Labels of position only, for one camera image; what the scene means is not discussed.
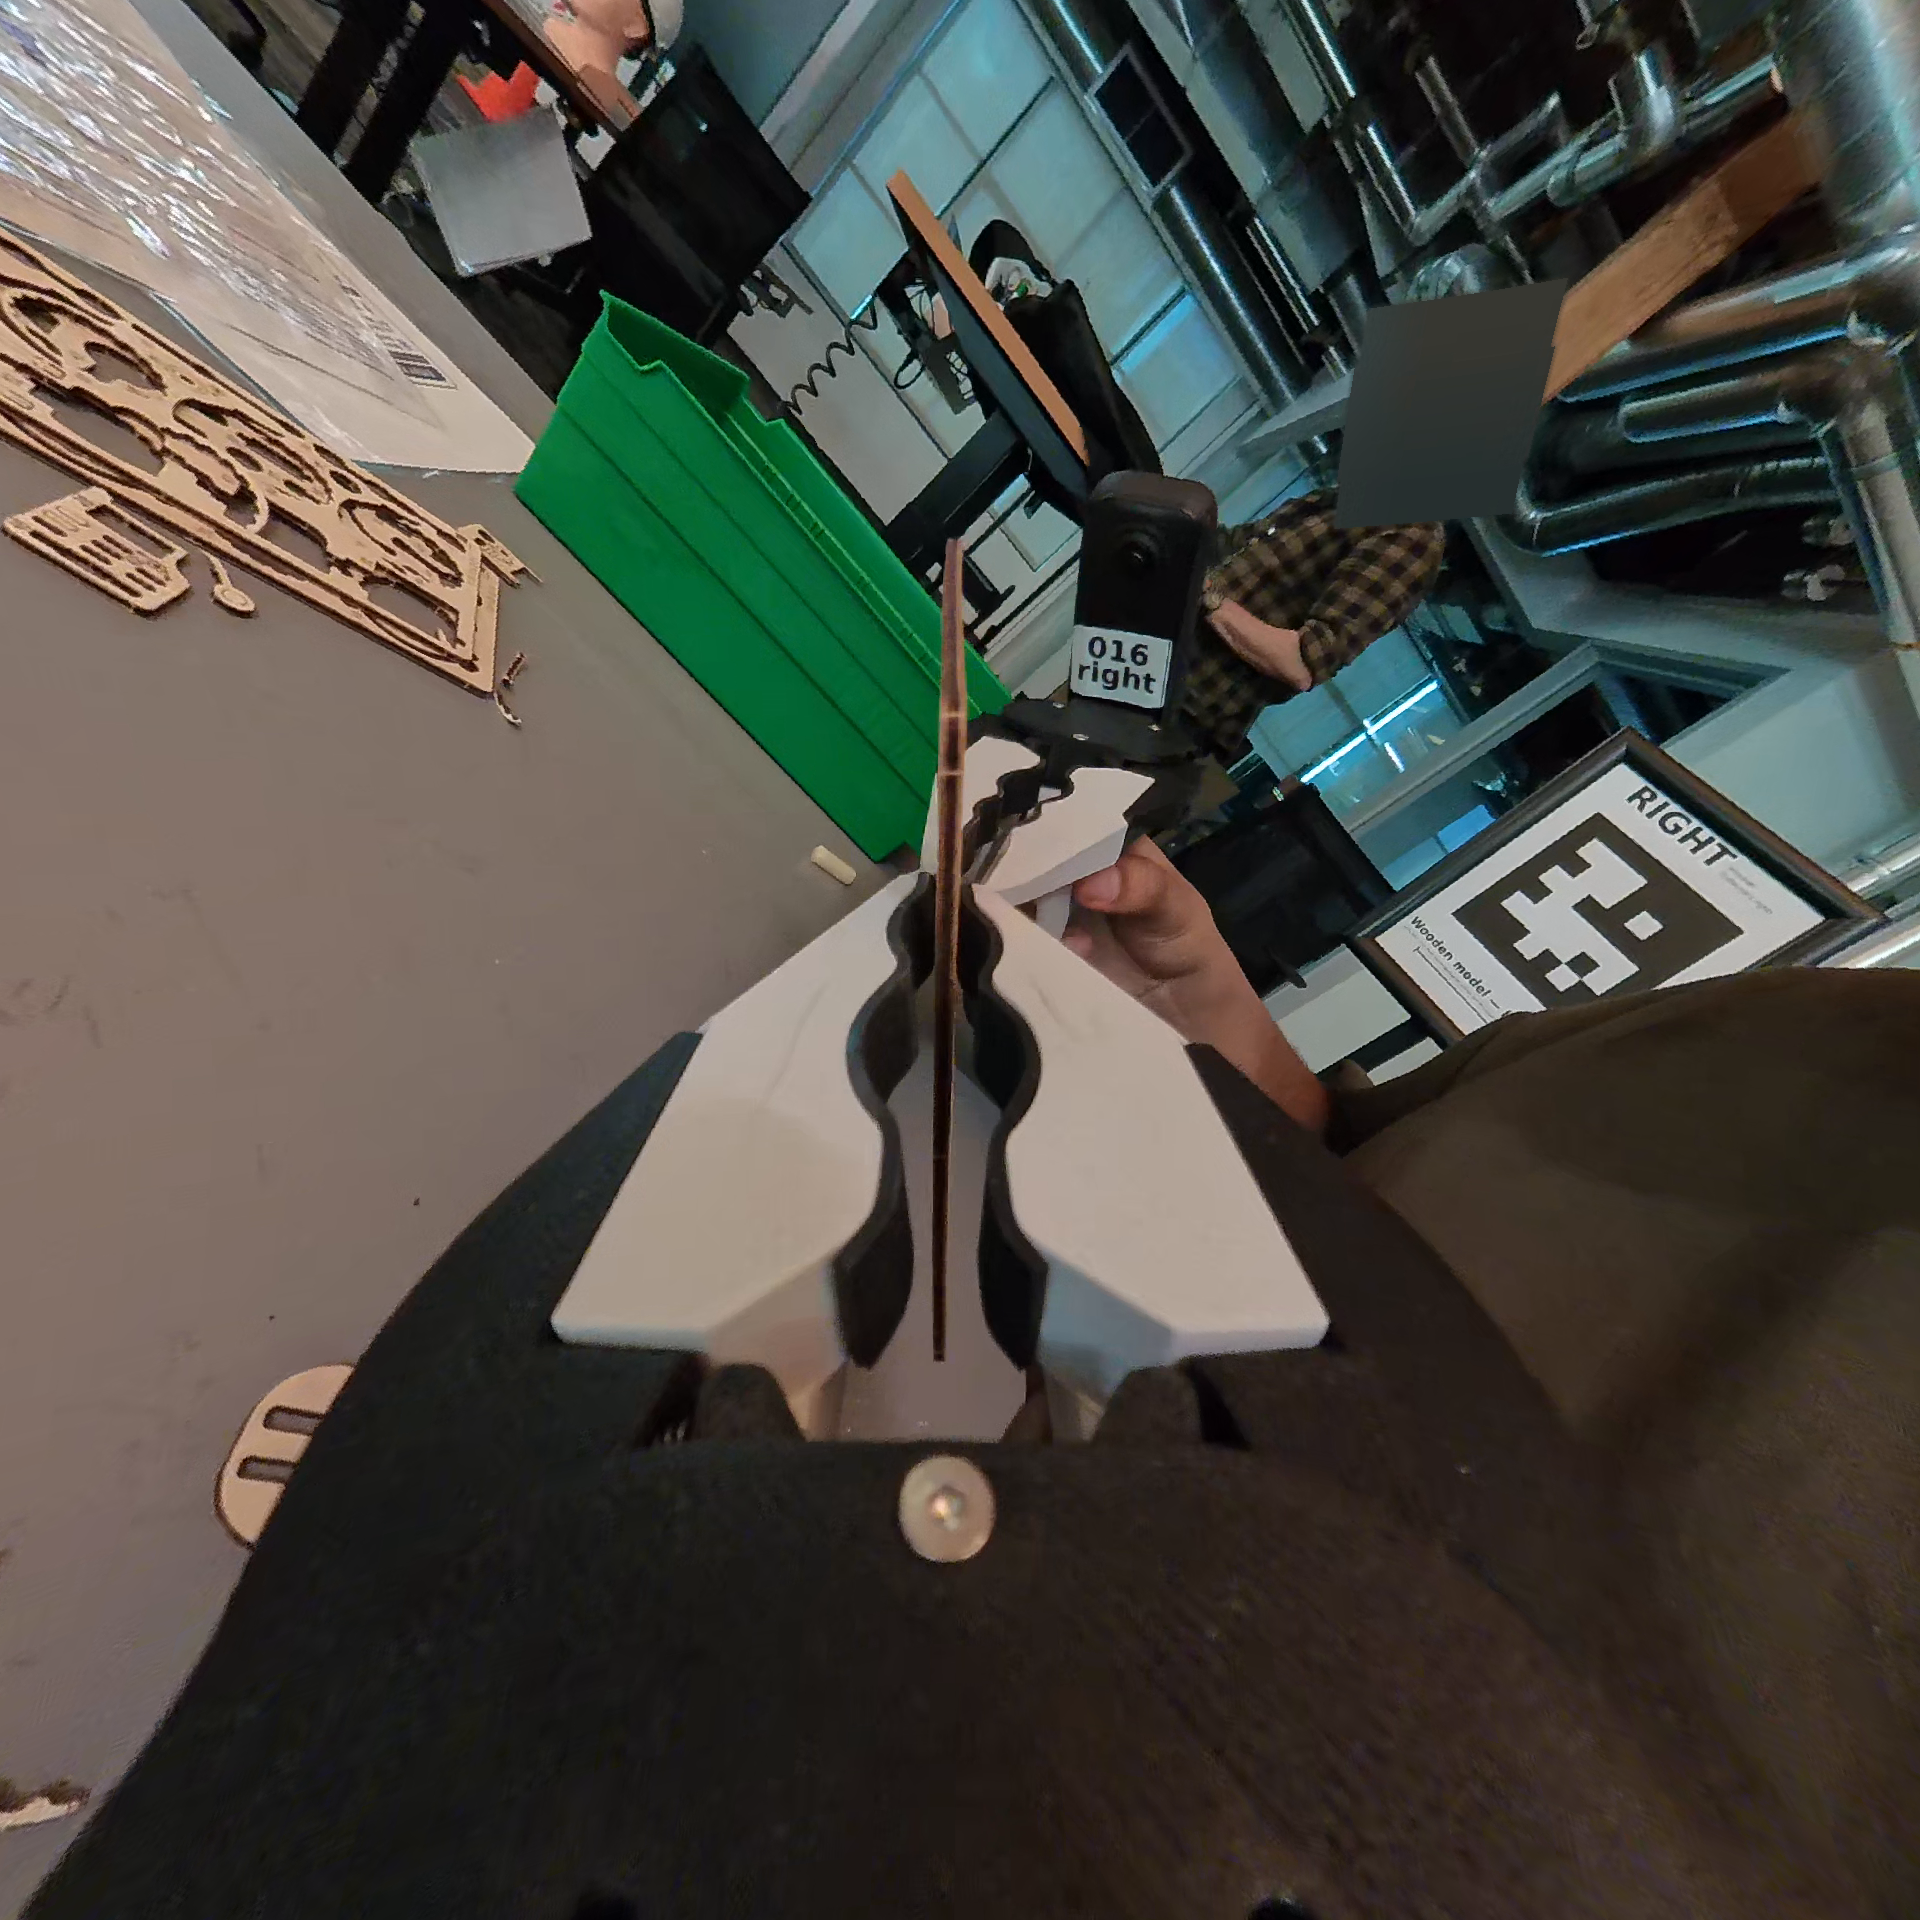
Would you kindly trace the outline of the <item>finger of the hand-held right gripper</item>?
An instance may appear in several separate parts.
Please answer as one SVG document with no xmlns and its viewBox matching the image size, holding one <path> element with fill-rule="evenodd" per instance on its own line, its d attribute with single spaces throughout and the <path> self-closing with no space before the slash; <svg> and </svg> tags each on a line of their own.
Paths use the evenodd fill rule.
<svg viewBox="0 0 1920 1920">
<path fill-rule="evenodd" d="M 1069 787 L 1017 737 L 968 744 L 956 812 L 963 878 L 982 887 L 1069 887 L 1071 834 L 1050 815 L 1069 802 Z"/>
<path fill-rule="evenodd" d="M 995 829 L 981 895 L 1028 912 L 1037 931 L 1061 939 L 1074 885 L 1117 864 L 1131 835 L 1131 809 L 1150 791 L 1152 777 L 1143 770 L 1074 770 L 1069 787 L 1046 792 Z"/>
</svg>

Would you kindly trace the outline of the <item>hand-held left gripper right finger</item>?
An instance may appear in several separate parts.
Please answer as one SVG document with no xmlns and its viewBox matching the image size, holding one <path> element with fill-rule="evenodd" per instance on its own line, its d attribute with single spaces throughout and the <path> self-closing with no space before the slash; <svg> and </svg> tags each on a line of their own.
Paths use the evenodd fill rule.
<svg viewBox="0 0 1920 1920">
<path fill-rule="evenodd" d="M 978 1292 L 995 1350 L 1105 1404 L 1132 1370 L 1317 1350 L 1332 1330 L 1189 1046 L 1017 904 L 956 934 L 992 1105 Z"/>
</svg>

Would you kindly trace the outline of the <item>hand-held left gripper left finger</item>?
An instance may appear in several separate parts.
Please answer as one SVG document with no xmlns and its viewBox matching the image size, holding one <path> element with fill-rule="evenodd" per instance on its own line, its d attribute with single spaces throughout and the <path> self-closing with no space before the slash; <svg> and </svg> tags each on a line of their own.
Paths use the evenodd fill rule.
<svg viewBox="0 0 1920 1920">
<path fill-rule="evenodd" d="M 895 878 L 696 1034 L 635 1170 L 551 1308 L 567 1346 L 750 1364 L 833 1432 L 917 1253 L 898 1118 L 932 878 Z"/>
</svg>

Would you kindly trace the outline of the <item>laser-cut wooden puzzle sheet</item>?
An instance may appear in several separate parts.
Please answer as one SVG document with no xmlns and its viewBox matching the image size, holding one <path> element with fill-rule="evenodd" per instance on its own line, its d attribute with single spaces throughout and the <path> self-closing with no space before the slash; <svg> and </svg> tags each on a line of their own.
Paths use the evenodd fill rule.
<svg viewBox="0 0 1920 1920">
<path fill-rule="evenodd" d="M 934 767 L 934 969 L 932 969 L 932 1359 L 946 1362 L 946 1273 L 954 1213 L 954 1050 L 956 1050 L 956 947 L 963 916 L 968 835 L 968 637 L 963 546 L 945 552 L 939 586 L 939 741 Z"/>
</svg>

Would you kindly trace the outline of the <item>person's right forearm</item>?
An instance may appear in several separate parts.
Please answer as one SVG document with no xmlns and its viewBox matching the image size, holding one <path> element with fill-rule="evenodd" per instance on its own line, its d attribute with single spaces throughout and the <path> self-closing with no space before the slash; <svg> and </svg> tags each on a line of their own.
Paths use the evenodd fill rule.
<svg viewBox="0 0 1920 1920">
<path fill-rule="evenodd" d="M 1918 1918 L 1918 972 L 1510 1020 L 1332 1140 L 1589 1450 L 1730 1812 Z"/>
</svg>

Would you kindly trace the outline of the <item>person's right hand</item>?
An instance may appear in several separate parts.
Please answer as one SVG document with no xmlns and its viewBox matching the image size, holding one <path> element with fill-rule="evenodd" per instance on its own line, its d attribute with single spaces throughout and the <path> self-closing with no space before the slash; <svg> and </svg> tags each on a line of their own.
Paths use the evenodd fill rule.
<svg viewBox="0 0 1920 1920">
<path fill-rule="evenodd" d="M 1138 839 L 1113 864 L 1074 881 L 1064 947 L 1183 1041 L 1216 1049 L 1294 1122 L 1327 1132 L 1327 1085 L 1282 1037 L 1209 901 L 1152 839 Z"/>
</svg>

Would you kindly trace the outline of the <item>wood-edged black table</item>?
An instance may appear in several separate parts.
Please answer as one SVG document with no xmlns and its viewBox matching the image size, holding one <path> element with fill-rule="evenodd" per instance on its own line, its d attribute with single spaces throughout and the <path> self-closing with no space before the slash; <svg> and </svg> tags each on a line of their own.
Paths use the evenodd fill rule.
<svg viewBox="0 0 1920 1920">
<path fill-rule="evenodd" d="M 904 256 L 874 300 L 904 343 L 898 389 L 926 379 L 949 407 L 981 411 L 968 445 L 884 526 L 907 573 L 939 591 L 946 541 L 978 526 L 995 531 L 1009 493 L 1081 526 L 1105 478 L 1158 472 L 1164 459 L 1079 283 L 1023 227 L 990 218 L 968 251 L 904 171 L 884 195 Z"/>
</svg>

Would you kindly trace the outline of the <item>green plastic bin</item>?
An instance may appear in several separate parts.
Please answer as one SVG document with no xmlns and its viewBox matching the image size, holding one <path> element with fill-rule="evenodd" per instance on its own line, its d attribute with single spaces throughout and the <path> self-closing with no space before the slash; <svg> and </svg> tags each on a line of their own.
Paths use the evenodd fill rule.
<svg viewBox="0 0 1920 1920">
<path fill-rule="evenodd" d="M 603 293 L 516 500 L 859 845 L 922 845 L 939 603 L 749 374 Z"/>
</svg>

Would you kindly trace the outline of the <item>framed marker sign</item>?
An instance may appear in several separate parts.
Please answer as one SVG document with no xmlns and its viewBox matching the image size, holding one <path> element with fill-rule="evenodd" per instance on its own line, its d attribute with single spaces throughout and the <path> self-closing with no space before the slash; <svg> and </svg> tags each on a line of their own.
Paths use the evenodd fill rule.
<svg viewBox="0 0 1920 1920">
<path fill-rule="evenodd" d="M 1620 733 L 1344 934 L 1439 1046 L 1766 968 L 1885 914 L 1638 733 Z"/>
</svg>

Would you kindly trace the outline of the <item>oval slotted wooden piece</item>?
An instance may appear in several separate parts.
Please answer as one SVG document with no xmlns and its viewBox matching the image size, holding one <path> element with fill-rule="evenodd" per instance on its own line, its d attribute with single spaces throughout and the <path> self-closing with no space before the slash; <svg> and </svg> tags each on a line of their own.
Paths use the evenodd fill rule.
<svg viewBox="0 0 1920 1920">
<path fill-rule="evenodd" d="M 239 1426 L 217 1476 L 213 1509 L 239 1547 L 257 1547 L 291 1476 L 353 1377 L 348 1362 L 326 1362 L 280 1377 Z"/>
</svg>

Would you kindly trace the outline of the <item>emptied wooden puzzle sheet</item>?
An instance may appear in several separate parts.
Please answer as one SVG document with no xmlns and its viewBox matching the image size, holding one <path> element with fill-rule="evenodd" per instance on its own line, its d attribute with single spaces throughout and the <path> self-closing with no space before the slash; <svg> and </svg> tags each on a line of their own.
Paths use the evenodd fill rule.
<svg viewBox="0 0 1920 1920">
<path fill-rule="evenodd" d="M 4 440 L 181 541 L 191 591 L 217 552 L 241 589 L 297 598 L 520 723 L 522 657 L 501 660 L 498 628 L 530 567 L 493 531 L 425 508 L 13 235 Z"/>
</svg>

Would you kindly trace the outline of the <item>wooden board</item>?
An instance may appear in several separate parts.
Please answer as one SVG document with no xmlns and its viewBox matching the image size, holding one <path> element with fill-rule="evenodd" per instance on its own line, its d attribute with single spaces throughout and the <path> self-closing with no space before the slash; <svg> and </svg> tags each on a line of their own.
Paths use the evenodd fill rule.
<svg viewBox="0 0 1920 1920">
<path fill-rule="evenodd" d="M 1658 209 L 1620 251 L 1570 283 L 1556 323 L 1542 403 L 1556 403 L 1603 354 L 1720 269 L 1816 183 L 1820 161 L 1803 118 L 1788 114 Z"/>
</svg>

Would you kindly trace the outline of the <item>grey flat panel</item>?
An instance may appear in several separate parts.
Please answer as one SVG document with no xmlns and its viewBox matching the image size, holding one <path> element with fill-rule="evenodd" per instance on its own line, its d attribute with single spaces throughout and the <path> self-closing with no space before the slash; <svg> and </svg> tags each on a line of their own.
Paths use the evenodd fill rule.
<svg viewBox="0 0 1920 1920">
<path fill-rule="evenodd" d="M 418 133 L 409 161 L 462 278 L 542 262 L 590 237 L 563 118 L 548 103 Z"/>
</svg>

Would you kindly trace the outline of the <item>slotted wooden puzzle piece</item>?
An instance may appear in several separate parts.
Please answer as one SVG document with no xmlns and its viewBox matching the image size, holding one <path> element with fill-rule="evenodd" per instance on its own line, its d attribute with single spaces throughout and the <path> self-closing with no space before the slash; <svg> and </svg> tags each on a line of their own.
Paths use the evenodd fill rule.
<svg viewBox="0 0 1920 1920">
<path fill-rule="evenodd" d="M 102 488 L 13 512 L 4 531 L 139 618 L 158 618 L 191 593 L 186 547 Z"/>
</svg>

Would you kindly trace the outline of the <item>white printed paper sheet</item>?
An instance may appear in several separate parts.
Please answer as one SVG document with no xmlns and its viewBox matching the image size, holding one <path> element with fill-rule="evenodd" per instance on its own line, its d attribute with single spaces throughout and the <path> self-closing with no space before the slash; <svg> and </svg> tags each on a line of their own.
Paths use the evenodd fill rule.
<svg viewBox="0 0 1920 1920">
<path fill-rule="evenodd" d="M 4 3 L 4 225 L 147 286 L 355 464 L 516 472 L 531 454 L 132 3 Z"/>
</svg>

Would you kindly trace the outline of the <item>metal ceiling pipes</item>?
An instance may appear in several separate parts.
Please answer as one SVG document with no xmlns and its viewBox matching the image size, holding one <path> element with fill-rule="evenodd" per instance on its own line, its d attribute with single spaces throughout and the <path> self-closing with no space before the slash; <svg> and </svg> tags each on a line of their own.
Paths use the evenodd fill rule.
<svg viewBox="0 0 1920 1920">
<path fill-rule="evenodd" d="M 1254 336 L 1574 281 L 1788 114 L 1820 183 L 1542 403 L 1492 541 L 1873 602 L 1918 663 L 1918 3 L 1032 3 L 1147 195 L 1221 202 Z"/>
</svg>

